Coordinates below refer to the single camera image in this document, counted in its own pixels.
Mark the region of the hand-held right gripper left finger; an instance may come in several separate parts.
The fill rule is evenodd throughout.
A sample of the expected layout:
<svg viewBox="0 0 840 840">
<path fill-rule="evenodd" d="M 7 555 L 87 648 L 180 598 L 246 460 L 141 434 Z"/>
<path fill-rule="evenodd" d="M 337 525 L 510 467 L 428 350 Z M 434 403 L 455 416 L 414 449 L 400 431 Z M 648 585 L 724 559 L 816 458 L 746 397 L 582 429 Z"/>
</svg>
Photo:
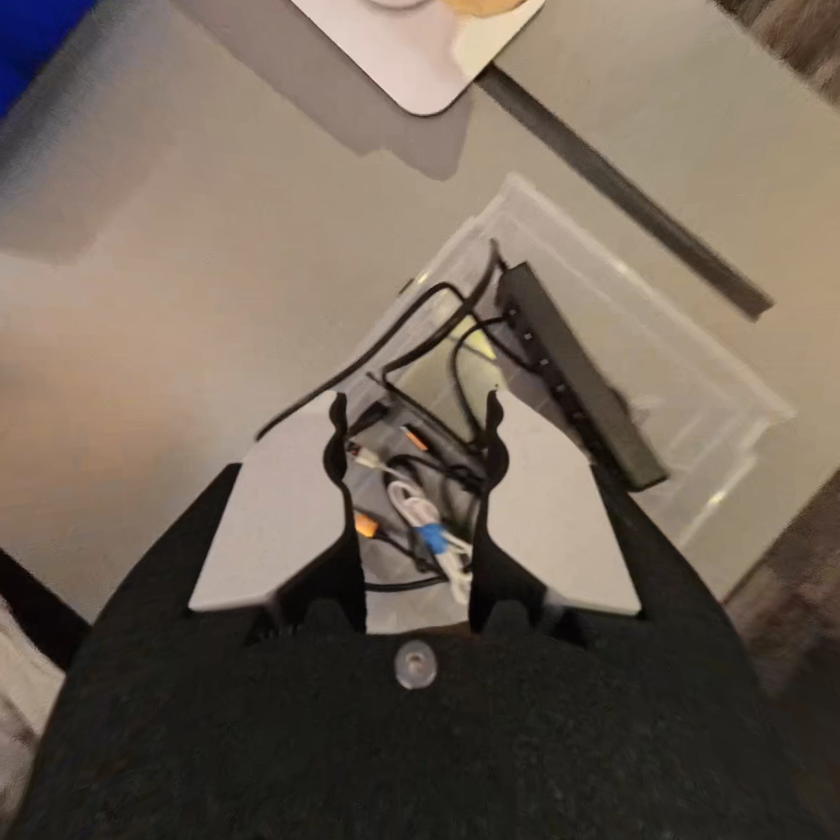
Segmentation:
<svg viewBox="0 0 840 840">
<path fill-rule="evenodd" d="M 335 601 L 366 617 L 353 506 L 344 483 L 347 400 L 325 392 L 244 458 L 188 603 L 195 613 L 276 605 L 304 617 Z"/>
</svg>

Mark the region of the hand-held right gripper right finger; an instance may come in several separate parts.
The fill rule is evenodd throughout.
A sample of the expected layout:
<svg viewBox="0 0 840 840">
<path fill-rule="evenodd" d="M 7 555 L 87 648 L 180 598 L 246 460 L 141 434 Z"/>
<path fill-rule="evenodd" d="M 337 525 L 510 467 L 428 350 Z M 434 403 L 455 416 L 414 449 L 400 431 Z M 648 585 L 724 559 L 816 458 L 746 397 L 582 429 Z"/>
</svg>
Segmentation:
<svg viewBox="0 0 840 840">
<path fill-rule="evenodd" d="M 472 553 L 471 617 L 516 601 L 636 617 L 642 604 L 592 464 L 510 391 L 486 404 L 486 487 Z"/>
</svg>

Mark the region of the black cable orange plugs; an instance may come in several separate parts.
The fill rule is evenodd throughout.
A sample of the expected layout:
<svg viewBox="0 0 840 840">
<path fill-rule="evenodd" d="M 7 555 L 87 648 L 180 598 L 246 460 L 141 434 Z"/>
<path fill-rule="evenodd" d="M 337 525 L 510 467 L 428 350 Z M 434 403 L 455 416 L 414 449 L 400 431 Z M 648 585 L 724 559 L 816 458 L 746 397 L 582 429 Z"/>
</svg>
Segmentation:
<svg viewBox="0 0 840 840">
<path fill-rule="evenodd" d="M 393 528 L 375 511 L 353 505 L 354 525 L 358 536 L 368 543 L 380 544 L 407 560 L 414 569 L 414 577 L 402 580 L 367 581 L 365 589 L 376 594 L 402 594 L 419 592 L 436 585 L 448 583 L 448 577 L 431 554 L 430 549 L 409 526 L 402 532 L 403 542 Z"/>
</svg>

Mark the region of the clear plastic bin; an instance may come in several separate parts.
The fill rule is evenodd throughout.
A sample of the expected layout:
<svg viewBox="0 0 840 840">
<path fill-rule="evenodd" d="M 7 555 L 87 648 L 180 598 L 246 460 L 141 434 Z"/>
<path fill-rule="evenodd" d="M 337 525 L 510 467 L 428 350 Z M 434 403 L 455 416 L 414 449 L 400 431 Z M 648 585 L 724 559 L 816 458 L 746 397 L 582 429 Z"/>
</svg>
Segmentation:
<svg viewBox="0 0 840 840">
<path fill-rule="evenodd" d="M 667 468 L 663 484 L 625 490 L 551 399 L 496 303 L 501 272 L 522 262 Z M 515 175 L 409 282 L 371 338 L 332 385 L 346 396 L 345 444 L 356 464 L 346 482 L 363 509 L 413 528 L 431 553 L 447 548 L 455 574 L 465 563 L 466 594 L 455 599 L 468 604 L 490 392 L 512 392 L 588 457 L 628 570 L 656 549 L 685 548 L 749 472 L 761 436 L 792 416 L 746 366 Z M 482 447 L 485 461 L 462 455 L 385 391 L 384 365 L 392 383 Z M 485 619 L 469 615 L 474 627 Z"/>
</svg>

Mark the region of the blue plastic bin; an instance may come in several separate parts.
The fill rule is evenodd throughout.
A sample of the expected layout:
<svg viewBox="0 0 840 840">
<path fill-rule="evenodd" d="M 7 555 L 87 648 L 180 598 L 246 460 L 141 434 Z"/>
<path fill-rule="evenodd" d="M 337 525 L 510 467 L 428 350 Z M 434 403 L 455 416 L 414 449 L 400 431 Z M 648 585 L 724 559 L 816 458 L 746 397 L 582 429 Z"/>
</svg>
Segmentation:
<svg viewBox="0 0 840 840">
<path fill-rule="evenodd" d="M 1 1 L 1 119 L 95 1 Z"/>
</svg>

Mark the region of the white towel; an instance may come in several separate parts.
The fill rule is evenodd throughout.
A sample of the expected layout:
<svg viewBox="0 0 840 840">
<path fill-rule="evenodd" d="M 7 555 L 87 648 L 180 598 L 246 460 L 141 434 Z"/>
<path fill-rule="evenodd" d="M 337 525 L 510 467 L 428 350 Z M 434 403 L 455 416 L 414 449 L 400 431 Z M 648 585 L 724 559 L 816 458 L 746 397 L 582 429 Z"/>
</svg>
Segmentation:
<svg viewBox="0 0 840 840">
<path fill-rule="evenodd" d="M 64 673 L 29 639 L 1 601 L 1 826 L 23 798 Z"/>
</svg>

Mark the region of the white folding stand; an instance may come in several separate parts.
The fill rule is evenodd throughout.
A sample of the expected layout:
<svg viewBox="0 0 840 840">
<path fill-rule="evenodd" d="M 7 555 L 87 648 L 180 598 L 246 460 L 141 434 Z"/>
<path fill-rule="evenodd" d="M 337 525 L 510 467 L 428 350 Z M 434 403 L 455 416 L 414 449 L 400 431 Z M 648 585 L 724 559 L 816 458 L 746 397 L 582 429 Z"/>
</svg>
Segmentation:
<svg viewBox="0 0 840 840">
<path fill-rule="evenodd" d="M 544 1 L 295 1 L 403 111 L 446 110 Z"/>
</svg>

